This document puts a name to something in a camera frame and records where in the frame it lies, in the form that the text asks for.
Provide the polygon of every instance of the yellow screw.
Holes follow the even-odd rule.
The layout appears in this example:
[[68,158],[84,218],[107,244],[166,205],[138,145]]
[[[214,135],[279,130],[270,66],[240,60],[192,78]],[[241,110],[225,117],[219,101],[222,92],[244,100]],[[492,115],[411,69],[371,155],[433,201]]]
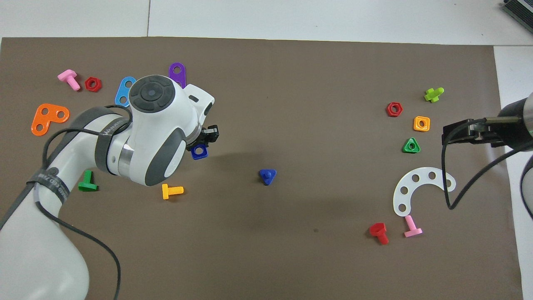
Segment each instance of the yellow screw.
[[183,186],[168,187],[168,184],[163,184],[163,199],[168,200],[168,195],[183,194]]

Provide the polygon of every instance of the plastic toy piece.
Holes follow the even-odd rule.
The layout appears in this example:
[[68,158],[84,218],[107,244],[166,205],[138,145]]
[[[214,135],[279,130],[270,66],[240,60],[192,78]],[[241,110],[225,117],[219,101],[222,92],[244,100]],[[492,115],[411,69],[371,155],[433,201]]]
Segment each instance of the plastic toy piece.
[[277,172],[274,169],[263,169],[259,171],[259,175],[261,176],[261,179],[263,179],[265,185],[270,185],[276,177],[276,174]]
[[428,117],[416,116],[413,122],[413,129],[416,131],[429,131],[431,120]]
[[124,107],[130,106],[128,94],[130,93],[130,87],[135,83],[135,81],[137,80],[131,76],[124,77],[124,79],[122,79],[120,85],[118,86],[117,95],[115,96],[116,105],[122,105]]
[[[450,181],[448,190],[451,192],[455,189],[455,179],[448,173],[446,173],[446,179]],[[398,216],[405,217],[411,213],[411,196],[419,186],[424,184],[436,185],[444,191],[442,187],[442,170],[433,167],[422,167],[408,172],[400,179],[392,197],[394,212]],[[401,206],[405,206],[405,210],[400,210]]]
[[61,80],[62,82],[68,83],[69,86],[73,90],[78,91],[79,89],[81,89],[81,87],[79,86],[79,84],[74,79],[74,77],[76,77],[76,76],[78,76],[78,74],[76,74],[76,72],[74,72],[71,69],[68,69],[68,70],[65,70],[63,73],[59,74],[58,75],[58,79]]
[[411,216],[405,216],[405,221],[407,222],[407,226],[409,226],[409,231],[403,233],[406,238],[422,233],[422,229],[416,228],[415,222]]
[[96,77],[89,77],[85,81],[85,89],[91,92],[98,92],[102,88],[102,81]]
[[168,184],[163,183],[163,199],[168,200],[169,195],[183,194],[183,186],[168,187]]
[[[201,149],[202,152],[200,154],[196,154],[196,149]],[[194,160],[201,160],[203,158],[208,157],[207,153],[207,147],[204,144],[198,144],[191,150],[192,159]]]
[[181,88],[185,88],[187,85],[187,78],[185,73],[185,66],[182,63],[175,62],[170,65],[168,68],[168,76],[170,79],[174,80],[177,84],[181,86]]
[[402,151],[404,153],[418,153],[420,152],[420,146],[418,145],[415,138],[409,138],[403,146]]
[[93,183],[93,171],[85,170],[83,182],[78,183],[78,190],[82,192],[98,191],[98,185]]
[[66,107],[44,103],[39,105],[35,112],[31,133],[42,136],[48,132],[50,122],[63,123],[70,117],[70,112]]
[[387,227],[385,227],[385,223],[376,223],[370,227],[369,231],[372,236],[377,237],[377,239],[382,245],[386,245],[389,243],[389,239],[385,234],[385,232],[387,232]]
[[426,91],[426,95],[424,96],[424,98],[426,99],[426,101],[431,101],[431,103],[435,103],[439,101],[439,96],[442,95],[442,93],[444,93],[443,88],[438,88],[436,90],[429,89]]
[[397,117],[403,112],[403,107],[399,102],[391,102],[387,106],[387,114],[389,117]]

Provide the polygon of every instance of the velcro strap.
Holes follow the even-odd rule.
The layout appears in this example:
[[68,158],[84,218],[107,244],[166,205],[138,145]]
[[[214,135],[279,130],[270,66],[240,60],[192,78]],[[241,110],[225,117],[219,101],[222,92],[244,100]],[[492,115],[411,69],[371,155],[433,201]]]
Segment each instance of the velcro strap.
[[52,174],[49,170],[39,169],[26,183],[39,183],[52,191],[61,203],[65,203],[70,195],[70,190],[61,178]]
[[98,139],[96,140],[96,147],[94,149],[94,160],[98,169],[108,172],[107,167],[107,154],[109,152],[109,147],[111,146],[111,140],[113,140],[113,135],[120,127],[128,122],[128,119],[125,117],[120,117],[111,121],[107,124],[106,127],[102,129],[100,134],[98,134]]

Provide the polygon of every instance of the cable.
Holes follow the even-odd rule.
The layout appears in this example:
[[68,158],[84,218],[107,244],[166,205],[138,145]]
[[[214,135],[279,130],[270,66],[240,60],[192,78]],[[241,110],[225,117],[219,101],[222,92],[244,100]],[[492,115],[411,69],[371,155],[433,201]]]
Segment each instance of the cable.
[[107,105],[107,106],[104,106],[105,108],[112,108],[112,107],[116,107],[116,108],[120,108],[120,109],[123,109],[125,110],[127,113],[128,113],[128,122],[124,125],[122,125],[119,129],[117,129],[117,131],[115,131],[115,133],[113,135],[117,135],[121,132],[123,132],[124,130],[128,129],[128,127],[130,126],[130,124],[132,123],[133,121],[133,114],[131,112],[131,110],[127,109],[126,107],[122,106],[122,105]]
[[[35,190],[34,190],[34,193],[36,194],[37,193],[37,185],[35,185]],[[115,264],[117,265],[117,288],[115,289],[115,296],[113,297],[114,300],[117,300],[118,299],[118,292],[120,291],[120,262],[118,261],[118,257],[115,255],[115,253],[113,252],[113,250],[111,250],[111,248],[109,248],[106,244],[104,244],[102,241],[100,241],[99,239],[95,238],[94,236],[78,229],[78,228],[75,228],[74,226],[72,225],[69,225],[67,223],[65,223],[63,220],[61,220],[60,218],[57,218],[55,217],[53,214],[49,213],[41,204],[40,201],[37,201],[35,202],[35,205],[37,205],[37,208],[50,220],[58,223],[59,225],[65,227],[66,229],[69,229],[71,231],[74,231],[76,232],[77,234],[80,234],[88,239],[90,239],[91,241],[97,243],[98,245],[100,245],[102,248],[104,248],[113,258],[113,260],[115,261]]]
[[64,132],[84,132],[84,133],[89,133],[89,134],[92,134],[92,135],[98,135],[99,134],[99,132],[97,132],[97,131],[89,130],[89,129],[85,129],[85,128],[65,128],[65,129],[61,129],[61,130],[57,131],[44,144],[44,147],[43,147],[43,164],[41,165],[42,169],[46,170],[48,168],[48,165],[49,165],[48,164],[48,147],[50,147],[50,143],[56,137],[58,137],[60,134],[62,134]]
[[[128,121],[122,125],[117,131],[115,131],[113,133],[113,135],[117,135],[121,132],[123,132],[124,130],[126,130],[130,124],[132,123],[133,121],[133,115],[132,115],[132,112],[125,108],[124,106],[120,106],[120,105],[108,105],[108,106],[105,106],[105,108],[112,108],[112,107],[116,107],[116,108],[121,108],[125,111],[127,111],[128,113]],[[88,133],[88,134],[91,134],[91,135],[99,135],[100,133],[97,132],[97,131],[94,131],[94,130],[89,130],[89,129],[85,129],[85,128],[65,128],[65,129],[61,129],[59,131],[57,131],[56,133],[54,133],[47,141],[46,143],[44,144],[44,147],[43,147],[43,161],[42,161],[42,165],[41,165],[41,168],[43,170],[46,170],[49,166],[49,162],[48,162],[48,148],[50,146],[50,143],[56,138],[58,137],[60,134],[62,133],[65,133],[65,132],[83,132],[83,133]],[[39,209],[39,211],[41,211],[42,214],[44,214],[48,219],[58,223],[59,225],[65,227],[66,229],[69,229],[79,235],[82,235],[88,239],[90,239],[91,241],[97,243],[98,245],[100,245],[102,248],[104,248],[110,255],[111,257],[113,258],[113,260],[115,261],[115,264],[117,266],[117,286],[116,286],[116,289],[115,289],[115,296],[113,297],[114,300],[118,299],[118,293],[120,291],[120,262],[118,261],[118,257],[115,255],[115,253],[113,252],[113,250],[111,250],[111,248],[109,248],[105,243],[103,243],[102,241],[100,241],[99,239],[95,238],[94,236],[78,229],[78,228],[75,228],[74,226],[64,222],[63,220],[61,220],[60,218],[54,216],[53,214],[51,214],[49,211],[47,211],[41,204],[39,198],[38,198],[38,183],[33,183],[34,185],[34,201],[35,201],[35,205],[37,206],[37,208]]]
[[466,185],[463,187],[463,189],[459,192],[457,198],[453,201],[452,204],[450,204],[450,198],[448,194],[448,184],[446,183],[446,147],[448,146],[448,143],[451,139],[461,130],[467,128],[470,125],[473,124],[484,124],[486,122],[486,119],[477,119],[474,121],[470,121],[464,124],[461,124],[460,126],[456,127],[454,130],[450,132],[450,134],[447,135],[446,139],[442,142],[442,153],[441,153],[441,164],[442,164],[442,186],[444,187],[444,196],[446,198],[446,205],[448,206],[448,209],[452,210],[454,209],[458,204],[459,201],[463,198],[463,196],[466,194],[466,192],[470,189],[470,187],[488,170],[490,170],[495,165],[501,163],[502,161],[506,160],[507,158],[513,156],[514,154],[524,151],[525,149],[533,146],[533,141],[530,141],[529,143],[525,143],[524,145],[517,147],[516,149],[513,149],[497,159],[493,160],[489,164],[487,164],[483,169],[479,170],[478,173],[476,173],[469,181],[466,183]]

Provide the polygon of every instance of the red nut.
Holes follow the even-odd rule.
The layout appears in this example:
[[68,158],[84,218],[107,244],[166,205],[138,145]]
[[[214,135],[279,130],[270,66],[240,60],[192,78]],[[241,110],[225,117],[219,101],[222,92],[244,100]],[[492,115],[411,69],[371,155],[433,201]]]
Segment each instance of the red nut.
[[102,81],[96,77],[89,77],[85,81],[85,89],[91,92],[98,92],[102,88]]
[[391,102],[387,106],[387,114],[389,117],[397,117],[403,112],[403,108],[399,102]]

